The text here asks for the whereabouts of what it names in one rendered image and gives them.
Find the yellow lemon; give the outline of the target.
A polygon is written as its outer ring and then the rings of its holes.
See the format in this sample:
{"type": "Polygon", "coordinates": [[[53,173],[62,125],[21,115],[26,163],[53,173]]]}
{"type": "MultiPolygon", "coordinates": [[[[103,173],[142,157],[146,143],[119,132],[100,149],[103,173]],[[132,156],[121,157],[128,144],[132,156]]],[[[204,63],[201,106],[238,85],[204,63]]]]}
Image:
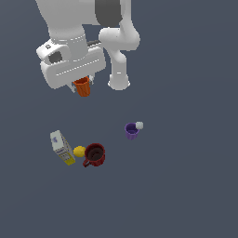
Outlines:
{"type": "Polygon", "coordinates": [[[77,146],[73,149],[73,154],[76,157],[84,157],[86,148],[83,146],[77,146]]]}

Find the dark red mug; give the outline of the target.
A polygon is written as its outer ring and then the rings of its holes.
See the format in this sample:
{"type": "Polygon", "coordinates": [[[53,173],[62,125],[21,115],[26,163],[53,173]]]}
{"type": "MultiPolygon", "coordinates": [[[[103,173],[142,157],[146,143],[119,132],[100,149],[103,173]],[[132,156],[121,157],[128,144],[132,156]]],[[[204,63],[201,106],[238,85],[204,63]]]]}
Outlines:
{"type": "Polygon", "coordinates": [[[86,147],[85,150],[85,161],[83,162],[84,167],[100,166],[105,161],[105,149],[99,143],[91,143],[86,147]]]}

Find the purple cup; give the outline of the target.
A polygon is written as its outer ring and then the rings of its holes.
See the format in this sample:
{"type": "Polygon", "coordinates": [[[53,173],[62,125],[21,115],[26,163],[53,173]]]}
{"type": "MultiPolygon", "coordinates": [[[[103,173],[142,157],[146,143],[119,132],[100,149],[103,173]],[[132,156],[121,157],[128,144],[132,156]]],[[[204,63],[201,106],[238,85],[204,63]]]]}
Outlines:
{"type": "Polygon", "coordinates": [[[128,123],[125,125],[126,137],[130,140],[135,139],[138,136],[139,130],[136,128],[135,123],[128,123]]]}

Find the white and yellow carton box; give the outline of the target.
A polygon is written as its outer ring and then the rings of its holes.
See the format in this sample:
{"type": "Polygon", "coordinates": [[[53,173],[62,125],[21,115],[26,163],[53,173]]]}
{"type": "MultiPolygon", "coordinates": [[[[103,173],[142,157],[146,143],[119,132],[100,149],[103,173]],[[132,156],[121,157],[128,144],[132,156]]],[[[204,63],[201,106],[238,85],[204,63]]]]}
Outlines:
{"type": "Polygon", "coordinates": [[[50,140],[53,151],[63,162],[66,163],[66,165],[72,165],[75,163],[73,150],[59,130],[50,133],[50,140]]]}

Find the orange ribbed cup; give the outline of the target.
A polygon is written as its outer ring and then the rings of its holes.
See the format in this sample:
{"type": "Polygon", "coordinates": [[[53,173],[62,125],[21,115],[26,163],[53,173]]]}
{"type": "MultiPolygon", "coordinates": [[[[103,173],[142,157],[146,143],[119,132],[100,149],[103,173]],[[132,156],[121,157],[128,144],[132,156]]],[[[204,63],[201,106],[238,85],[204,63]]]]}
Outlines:
{"type": "Polygon", "coordinates": [[[74,81],[73,84],[81,97],[88,97],[90,95],[89,78],[87,76],[74,81]]]}

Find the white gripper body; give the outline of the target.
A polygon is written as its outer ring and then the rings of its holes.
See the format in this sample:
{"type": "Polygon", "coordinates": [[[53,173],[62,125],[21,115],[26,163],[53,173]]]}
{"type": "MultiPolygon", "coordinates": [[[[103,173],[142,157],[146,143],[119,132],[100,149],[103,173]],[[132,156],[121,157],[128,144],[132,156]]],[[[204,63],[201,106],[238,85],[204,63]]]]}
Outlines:
{"type": "Polygon", "coordinates": [[[99,40],[49,39],[36,49],[47,84],[57,89],[103,70],[106,61],[99,40]]]}

